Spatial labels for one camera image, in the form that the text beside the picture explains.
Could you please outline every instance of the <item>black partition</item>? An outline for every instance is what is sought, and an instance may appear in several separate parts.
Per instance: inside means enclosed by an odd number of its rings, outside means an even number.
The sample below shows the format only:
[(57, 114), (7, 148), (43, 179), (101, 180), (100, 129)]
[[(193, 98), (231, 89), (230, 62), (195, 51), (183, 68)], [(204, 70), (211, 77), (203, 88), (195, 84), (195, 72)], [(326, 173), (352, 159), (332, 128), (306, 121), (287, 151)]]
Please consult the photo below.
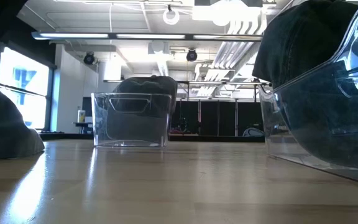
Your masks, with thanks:
[[(240, 102), (237, 105), (238, 136), (242, 136), (247, 128), (257, 128), (263, 131), (260, 103)], [(201, 101), (201, 123), (198, 123), (198, 102), (177, 101), (171, 128), (201, 136), (235, 136), (236, 103), (233, 101)]]
[(242, 136), (247, 128), (257, 128), (263, 131), (260, 103), (238, 103), (238, 107), (239, 136)]
[(177, 101), (176, 109), (172, 115), (171, 128), (183, 133), (198, 134), (198, 102)]
[(201, 135), (218, 135), (218, 102), (201, 102)]
[(219, 102), (219, 136), (235, 136), (236, 104)]

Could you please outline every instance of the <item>glass window pane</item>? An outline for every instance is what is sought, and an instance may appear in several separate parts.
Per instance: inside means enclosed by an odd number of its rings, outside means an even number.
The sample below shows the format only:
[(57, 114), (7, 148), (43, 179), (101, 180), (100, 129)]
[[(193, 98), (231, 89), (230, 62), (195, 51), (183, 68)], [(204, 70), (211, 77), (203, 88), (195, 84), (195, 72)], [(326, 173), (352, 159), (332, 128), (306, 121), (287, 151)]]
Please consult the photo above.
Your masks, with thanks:
[(4, 88), (0, 88), (0, 91), (17, 106), (27, 127), (44, 128), (47, 109), (47, 99), (45, 97), (17, 93)]
[(9, 48), (1, 54), (0, 83), (46, 96), (49, 68)]

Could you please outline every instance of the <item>ceiling light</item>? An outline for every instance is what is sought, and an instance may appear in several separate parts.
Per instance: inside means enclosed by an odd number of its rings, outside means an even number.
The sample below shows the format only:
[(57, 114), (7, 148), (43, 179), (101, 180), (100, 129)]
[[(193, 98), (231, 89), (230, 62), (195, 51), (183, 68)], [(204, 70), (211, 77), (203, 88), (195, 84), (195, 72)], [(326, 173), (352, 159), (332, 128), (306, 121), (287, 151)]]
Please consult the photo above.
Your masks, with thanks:
[(261, 85), (263, 83), (260, 83), (260, 82), (248, 82), (248, 83), (245, 83), (245, 82), (228, 82), (226, 83), (228, 85)]
[(213, 84), (213, 85), (216, 85), (216, 84), (223, 84), (223, 82), (198, 82), (198, 81), (194, 81), (194, 82), (189, 82), (189, 84), (205, 84), (205, 85)]
[(183, 34), (117, 34), (118, 39), (160, 39), (160, 40), (183, 40), (185, 35)]
[(92, 33), (39, 33), (33, 32), (32, 36), (37, 39), (108, 39), (108, 34)]
[(54, 0), (55, 2), (83, 2), (86, 4), (111, 4), (111, 3), (118, 3), (118, 4), (159, 4), (159, 5), (166, 5), (171, 4), (175, 6), (181, 6), (183, 3), (181, 1), (138, 1), (138, 0)]
[(103, 80), (103, 82), (120, 83), (122, 80)]
[(269, 3), (264, 3), (262, 7), (264, 9), (269, 9), (271, 7), (276, 7), (276, 6), (277, 6), (277, 4), (275, 2), (271, 2), (271, 3), (269, 2)]
[(195, 40), (262, 41), (262, 35), (194, 35)]
[[(173, 16), (172, 19), (168, 19), (168, 13), (169, 12), (173, 12), (175, 15)], [(179, 12), (176, 9), (171, 9), (171, 11), (169, 11), (168, 9), (166, 9), (164, 11), (164, 13), (162, 14), (162, 19), (164, 20), (164, 22), (168, 25), (175, 25), (179, 22)]]

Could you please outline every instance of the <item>ceiling duct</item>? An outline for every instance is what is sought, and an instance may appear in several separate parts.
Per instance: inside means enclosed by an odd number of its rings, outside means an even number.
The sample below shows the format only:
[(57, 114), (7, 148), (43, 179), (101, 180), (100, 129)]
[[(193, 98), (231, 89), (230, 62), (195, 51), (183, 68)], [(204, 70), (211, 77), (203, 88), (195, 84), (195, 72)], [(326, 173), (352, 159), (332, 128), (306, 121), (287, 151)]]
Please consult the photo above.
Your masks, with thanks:
[(158, 70), (161, 76), (169, 76), (167, 55), (170, 54), (169, 44), (161, 40), (155, 40), (149, 43), (149, 54), (155, 54)]

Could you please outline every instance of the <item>fluorescent light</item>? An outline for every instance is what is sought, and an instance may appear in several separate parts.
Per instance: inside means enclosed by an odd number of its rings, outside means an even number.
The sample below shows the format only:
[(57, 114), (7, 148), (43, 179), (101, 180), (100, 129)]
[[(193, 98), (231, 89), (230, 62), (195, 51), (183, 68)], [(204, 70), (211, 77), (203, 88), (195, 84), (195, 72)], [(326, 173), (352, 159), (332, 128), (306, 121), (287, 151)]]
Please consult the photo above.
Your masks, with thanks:
[(252, 83), (252, 82), (228, 82), (226, 83), (227, 85), (261, 85), (263, 83), (260, 83), (260, 82), (255, 82), (255, 83)]
[(111, 3), (121, 3), (121, 4), (171, 4), (175, 6), (181, 6), (181, 1), (138, 1), (138, 0), (54, 0), (55, 2), (83, 2), (86, 4), (111, 4)]
[(120, 83), (122, 80), (103, 80), (103, 82)]
[(275, 2), (271, 2), (271, 3), (267, 2), (267, 3), (264, 3), (264, 4), (262, 5), (262, 7), (263, 7), (264, 9), (269, 9), (269, 8), (271, 8), (271, 7), (276, 7), (276, 6), (277, 6), (277, 3), (275, 3)]
[(194, 82), (189, 82), (189, 84), (205, 84), (205, 85), (213, 84), (213, 85), (216, 85), (216, 84), (223, 84), (223, 82), (197, 82), (197, 81), (194, 81)]
[(194, 35), (195, 40), (262, 41), (262, 35)]
[(118, 39), (177, 39), (183, 40), (183, 34), (117, 34)]
[(108, 34), (69, 34), (69, 33), (41, 33), (41, 37), (44, 38), (66, 38), (66, 39), (72, 39), (72, 38), (89, 38), (89, 39), (108, 39)]

